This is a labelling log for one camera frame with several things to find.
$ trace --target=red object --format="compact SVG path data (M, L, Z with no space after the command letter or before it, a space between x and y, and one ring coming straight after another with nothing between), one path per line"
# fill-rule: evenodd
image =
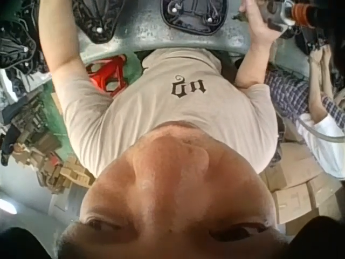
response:
M48 159L53 166L62 165L61 159L58 157L58 155L56 155L55 152L50 152L50 154L48 155Z
M96 62L104 63L104 65L97 72L88 72L91 82L97 88L104 92L110 93L110 95L114 97L121 90L127 87L127 82L123 77L123 66L125 62L126 57L123 55ZM91 66L92 64L86 67L87 71L91 70ZM112 81L117 81L119 85L114 91L107 91L107 84Z

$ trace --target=green surface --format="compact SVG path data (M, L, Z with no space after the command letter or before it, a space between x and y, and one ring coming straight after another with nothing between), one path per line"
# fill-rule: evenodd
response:
M142 74L141 63L134 53L126 53L127 62L124 68L125 78L128 84L134 83ZM57 154L62 160L66 160L69 154L73 154L70 141L67 136L66 127L62 116L51 97L53 85L51 82L44 85L44 90L40 94L40 99L44 104L46 124L49 130L59 139L62 148L57 150Z

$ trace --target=hand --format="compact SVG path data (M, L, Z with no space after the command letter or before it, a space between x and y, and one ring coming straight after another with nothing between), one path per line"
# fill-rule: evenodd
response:
M328 66L330 62L330 58L332 57L332 51L330 50L329 45L325 45L323 48L323 56L322 56L322 65Z
M322 56L323 56L322 48L319 50L313 50L309 55L309 62L314 62L316 64L319 64Z
M247 15L252 45L271 47L272 43L281 36L282 32L271 30L264 23L255 0L242 0L239 11Z

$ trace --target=black saddle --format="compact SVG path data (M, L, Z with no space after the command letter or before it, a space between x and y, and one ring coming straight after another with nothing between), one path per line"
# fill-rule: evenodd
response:
M110 41L126 0L73 0L78 27L95 44Z
M212 35L224 24L227 0L161 0L165 23L196 35Z
M0 69L46 73L38 35L38 0L23 0L13 20L0 20Z

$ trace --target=gray surface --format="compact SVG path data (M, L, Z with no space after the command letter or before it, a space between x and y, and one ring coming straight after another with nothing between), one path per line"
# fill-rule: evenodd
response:
M51 192L38 184L36 172L21 167L13 157L10 157L7 167L0 165L0 188L29 208L44 214L48 212Z
M240 0L229 1L224 26L212 36L196 36L168 27L161 17L160 0L130 0L123 9L110 42L96 45L84 33L79 33L81 56L87 64L125 52L165 47L201 47L245 54L250 45L247 24L232 19L239 6ZM279 48L277 64L308 75L306 57L293 40L288 40ZM31 88L50 80L50 77L39 73L33 78Z

